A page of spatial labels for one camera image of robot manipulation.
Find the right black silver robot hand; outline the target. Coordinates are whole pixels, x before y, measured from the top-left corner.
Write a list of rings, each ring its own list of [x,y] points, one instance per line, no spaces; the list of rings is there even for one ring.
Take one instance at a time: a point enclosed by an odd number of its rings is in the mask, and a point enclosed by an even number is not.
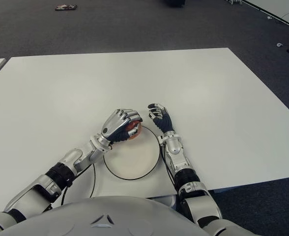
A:
[[[164,106],[159,103],[152,103],[147,108],[149,109],[148,116],[163,133],[174,131],[172,120]]]

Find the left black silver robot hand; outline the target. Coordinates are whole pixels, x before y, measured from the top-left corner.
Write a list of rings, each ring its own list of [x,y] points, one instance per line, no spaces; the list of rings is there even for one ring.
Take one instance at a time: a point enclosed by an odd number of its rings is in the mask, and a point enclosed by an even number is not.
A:
[[[132,109],[116,109],[103,124],[101,135],[111,143],[136,137],[143,119]]]

